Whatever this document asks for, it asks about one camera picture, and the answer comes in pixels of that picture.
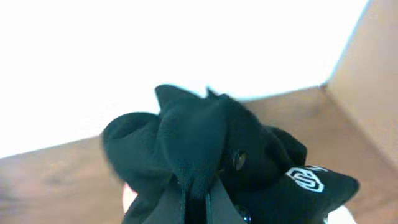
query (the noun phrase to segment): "button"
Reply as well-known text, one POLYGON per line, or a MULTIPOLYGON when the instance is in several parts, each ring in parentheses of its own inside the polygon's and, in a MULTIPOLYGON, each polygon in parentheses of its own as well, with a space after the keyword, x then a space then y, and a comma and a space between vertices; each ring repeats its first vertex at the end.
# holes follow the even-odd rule
POLYGON ((249 211, 242 205, 235 205, 234 207, 235 207, 236 211, 240 214, 240 216, 243 218, 244 222, 247 224, 250 224, 251 217, 250 217, 249 211))
POLYGON ((242 169, 245 160, 246 160, 246 153, 243 151, 237 152, 233 160, 233 165, 235 169, 236 170, 242 169))

